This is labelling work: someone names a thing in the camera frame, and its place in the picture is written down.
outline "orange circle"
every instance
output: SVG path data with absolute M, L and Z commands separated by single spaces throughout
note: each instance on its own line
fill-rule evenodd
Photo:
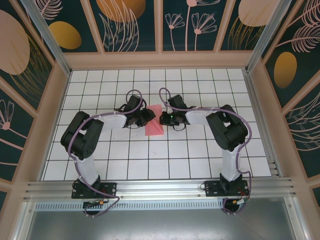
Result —
M 119 23 L 130 21 L 125 17 L 126 8 L 128 13 L 129 10 L 133 12 L 136 19 L 141 17 L 146 9 L 146 0 L 96 0 L 96 3 L 106 17 Z

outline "white tile floor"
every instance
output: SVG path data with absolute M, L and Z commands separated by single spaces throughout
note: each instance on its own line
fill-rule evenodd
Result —
M 253 139 L 242 150 L 240 168 L 254 177 L 271 175 L 240 69 L 139 69 L 72 73 L 42 179 L 77 179 L 60 139 L 79 110 L 90 115 L 112 112 L 133 88 L 148 104 L 161 104 L 162 87 L 183 96 L 187 106 L 231 105 L 253 131 Z M 202 125 L 182 131 L 165 126 L 163 136 L 151 137 L 145 136 L 144 128 L 115 129 L 100 136 L 93 157 L 102 180 L 217 178 L 222 169 L 222 151 L 210 128 Z

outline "pink towel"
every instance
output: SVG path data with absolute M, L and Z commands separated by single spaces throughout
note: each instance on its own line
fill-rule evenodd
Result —
M 145 126 L 145 135 L 146 136 L 161 136 L 164 134 L 164 127 L 160 124 L 159 119 L 162 114 L 162 107 L 160 104 L 147 106 L 147 109 L 150 109 L 154 112 L 155 118 L 152 119 Z

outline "purple cable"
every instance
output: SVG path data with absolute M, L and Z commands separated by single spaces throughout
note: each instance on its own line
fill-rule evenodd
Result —
M 106 112 L 106 113 L 102 113 L 102 114 L 97 114 L 97 115 L 94 115 L 94 116 L 90 116 L 89 118 L 87 118 L 87 119 L 78 127 L 78 129 L 75 131 L 75 133 L 74 133 L 74 135 L 72 136 L 71 141 L 70 141 L 70 143 L 69 143 L 68 151 L 67 151 L 67 152 L 68 152 L 68 155 L 70 156 L 70 158 L 73 159 L 73 161 L 74 161 L 74 166 L 75 166 L 75 170 L 76 170 L 76 172 L 78 173 L 79 178 L 82 179 L 82 182 L 83 182 L 85 185 L 87 185 L 88 188 L 90 188 L 92 191 L 94 191 L 94 192 L 96 192 L 96 193 L 98 193 L 98 194 L 101 194 L 101 195 L 103 195 L 103 196 L 105 196 L 105 197 L 116 198 L 116 199 L 117 199 L 117 200 L 116 200 L 114 203 L 112 203 L 106 210 L 100 211 L 100 212 L 98 212 L 98 213 L 95 214 L 95 215 L 89 215 L 89 214 L 87 213 L 87 209 L 88 209 L 90 206 L 92 206 L 92 204 L 91 204 L 91 205 L 88 205 L 88 206 L 84 209 L 84 213 L 85 213 L 85 215 L 86 215 L 87 217 L 94 218 L 94 217 L 99 217 L 99 216 L 105 214 L 105 213 L 108 212 L 109 209 L 111 209 L 117 202 L 119 202 L 120 197 L 115 196 L 115 195 L 111 195 L 111 194 L 107 194 L 107 193 L 104 193 L 104 192 L 102 192 L 102 191 L 99 191 L 99 190 L 93 188 L 93 187 L 83 178 L 83 176 L 81 175 L 81 173 L 80 173 L 80 171 L 79 171 L 77 159 L 71 154 L 71 146 L 72 146 L 72 144 L 74 143 L 74 140 L 75 140 L 76 136 L 78 135 L 78 133 L 80 132 L 80 130 L 82 129 L 82 127 L 83 127 L 87 122 L 89 122 L 91 119 L 101 118 L 101 117 L 108 116 L 108 115 L 125 115 L 125 114 L 131 114 L 131 113 L 133 113 L 134 111 L 136 111 L 137 109 L 139 109 L 140 106 L 141 106 L 141 104 L 142 104 L 142 102 L 143 102 L 143 101 L 142 101 L 142 99 L 143 99 L 143 98 L 142 98 L 142 94 L 141 94 L 140 91 L 138 91 L 138 90 L 136 90 L 136 89 L 130 90 L 130 91 L 126 94 L 126 97 L 125 97 L 125 98 L 127 99 L 127 96 L 128 96 L 131 92 L 134 92 L 134 91 L 138 92 L 139 95 L 140 95 L 140 102 L 139 102 L 139 104 L 138 104 L 138 106 L 137 106 L 136 108 L 134 108 L 134 109 L 131 110 L 131 111 L 127 111 L 127 112 Z
M 159 89 L 159 97 L 161 99 L 161 101 L 163 102 L 163 104 L 168 107 L 168 108 L 171 108 L 173 110 L 176 110 L 176 111 L 184 111 L 184 112 L 190 112 L 190 111 L 194 111 L 194 110 L 204 110 L 204 111 L 217 111 L 217 112 L 224 112 L 224 113 L 228 113 L 228 114 L 231 114 L 233 116 L 236 116 L 237 118 L 239 118 L 241 121 L 244 122 L 244 124 L 247 126 L 248 130 L 249 130 L 249 137 L 248 137 L 248 140 L 242 144 L 236 155 L 235 155 L 235 167 L 236 167 L 236 170 L 240 173 L 240 174 L 249 174 L 249 195 L 247 196 L 248 199 L 250 199 L 250 195 L 251 195 L 251 172 L 250 171 L 241 171 L 239 169 L 239 154 L 240 154 L 240 151 L 250 142 L 251 138 L 252 138 L 252 129 L 249 125 L 249 123 L 240 115 L 236 114 L 235 112 L 233 111 L 229 111 L 229 110 L 226 110 L 226 109 L 220 109 L 220 108 L 206 108 L 206 107 L 196 107 L 195 109 L 194 108 L 189 108 L 189 109 L 181 109 L 181 108 L 176 108 L 176 107 L 173 107 L 173 106 L 170 106 L 168 103 L 165 102 L 165 100 L 162 98 L 161 96 L 161 91 L 162 90 L 165 90 L 168 94 L 169 94 L 169 98 L 171 97 L 171 94 L 170 94 L 170 91 L 165 88 L 165 87 L 162 87 Z M 223 200 L 223 204 L 222 204 L 222 210 L 226 213 L 226 214 L 230 214 L 232 213 L 230 210 L 226 209 L 225 208 L 225 205 L 226 205 L 226 201 L 228 200 L 228 198 L 225 198 Z M 238 210 L 237 212 L 240 213 L 243 211 L 243 209 L 245 208 L 245 203 L 243 204 L 242 208 L 240 210 Z

